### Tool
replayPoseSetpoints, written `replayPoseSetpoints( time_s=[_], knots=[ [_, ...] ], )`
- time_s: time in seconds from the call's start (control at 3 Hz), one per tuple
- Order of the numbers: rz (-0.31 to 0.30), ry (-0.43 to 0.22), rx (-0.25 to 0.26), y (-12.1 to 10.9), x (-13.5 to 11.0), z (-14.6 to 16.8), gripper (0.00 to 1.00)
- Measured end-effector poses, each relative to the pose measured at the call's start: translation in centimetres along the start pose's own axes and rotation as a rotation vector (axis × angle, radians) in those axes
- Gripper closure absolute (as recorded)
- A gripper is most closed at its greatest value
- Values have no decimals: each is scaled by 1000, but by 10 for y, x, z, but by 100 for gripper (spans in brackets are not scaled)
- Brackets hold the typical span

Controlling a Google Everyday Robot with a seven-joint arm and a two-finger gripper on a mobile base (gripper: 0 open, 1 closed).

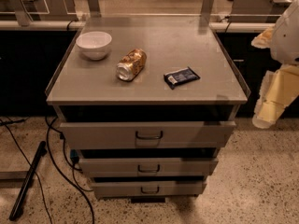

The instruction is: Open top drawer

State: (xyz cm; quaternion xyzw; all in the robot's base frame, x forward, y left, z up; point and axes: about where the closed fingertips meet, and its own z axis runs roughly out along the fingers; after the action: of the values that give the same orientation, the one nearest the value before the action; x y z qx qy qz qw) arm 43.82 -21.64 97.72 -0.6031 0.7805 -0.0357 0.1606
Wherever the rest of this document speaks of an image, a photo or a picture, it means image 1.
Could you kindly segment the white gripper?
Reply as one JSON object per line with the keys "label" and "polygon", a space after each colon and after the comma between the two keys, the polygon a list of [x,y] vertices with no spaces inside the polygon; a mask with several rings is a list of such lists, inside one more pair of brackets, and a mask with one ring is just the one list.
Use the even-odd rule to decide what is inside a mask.
{"label": "white gripper", "polygon": [[299,0],[293,0],[277,20],[251,41],[258,49],[269,49],[274,60],[283,64],[276,72],[267,71],[254,108],[252,124],[260,129],[274,125],[285,109],[299,96]]}

